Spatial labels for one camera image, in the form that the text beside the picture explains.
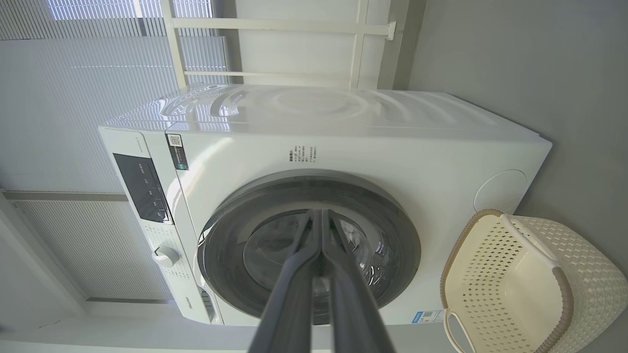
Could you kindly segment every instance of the front-loading washing machine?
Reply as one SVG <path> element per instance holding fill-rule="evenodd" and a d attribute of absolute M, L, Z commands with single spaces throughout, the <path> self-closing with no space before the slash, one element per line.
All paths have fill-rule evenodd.
<path fill-rule="evenodd" d="M 339 215 L 385 324 L 442 309 L 466 221 L 513 212 L 551 148 L 448 94 L 322 87 L 189 86 L 100 133 L 181 313 L 224 325 L 259 323 L 320 208 Z M 313 288 L 328 323 L 327 284 Z"/>

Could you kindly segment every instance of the laundry basket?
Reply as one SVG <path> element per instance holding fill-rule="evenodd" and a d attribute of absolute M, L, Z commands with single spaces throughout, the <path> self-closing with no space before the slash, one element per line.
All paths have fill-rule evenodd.
<path fill-rule="evenodd" d="M 586 240 L 549 220 L 476 214 L 441 279 L 449 317 L 474 352 L 576 352 L 628 303 L 622 273 Z"/>

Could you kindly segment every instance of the gray floor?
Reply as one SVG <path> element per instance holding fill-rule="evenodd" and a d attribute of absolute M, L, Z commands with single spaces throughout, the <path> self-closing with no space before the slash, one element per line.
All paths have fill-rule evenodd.
<path fill-rule="evenodd" d="M 628 1 L 428 0 L 411 90 L 451 93 L 554 143 L 517 213 L 628 273 Z M 582 352 L 627 352 L 628 311 Z"/>

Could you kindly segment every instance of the blue and white label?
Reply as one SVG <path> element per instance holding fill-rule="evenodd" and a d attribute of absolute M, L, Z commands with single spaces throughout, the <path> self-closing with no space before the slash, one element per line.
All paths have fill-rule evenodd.
<path fill-rule="evenodd" d="M 430 312 L 418 312 L 412 319 L 412 323 L 443 322 L 444 310 L 432 310 Z"/>

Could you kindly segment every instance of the round glass door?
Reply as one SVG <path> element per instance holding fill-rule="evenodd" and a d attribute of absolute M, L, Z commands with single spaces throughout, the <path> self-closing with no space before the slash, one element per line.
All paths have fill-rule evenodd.
<path fill-rule="evenodd" d="M 242 312 L 261 317 L 299 223 L 309 209 L 338 214 L 349 246 L 379 307 L 409 285 L 420 242 L 401 207 L 374 184 L 326 170 L 266 176 L 234 192 L 207 222 L 198 262 L 209 285 Z M 314 324 L 329 323 L 329 290 L 315 280 Z"/>

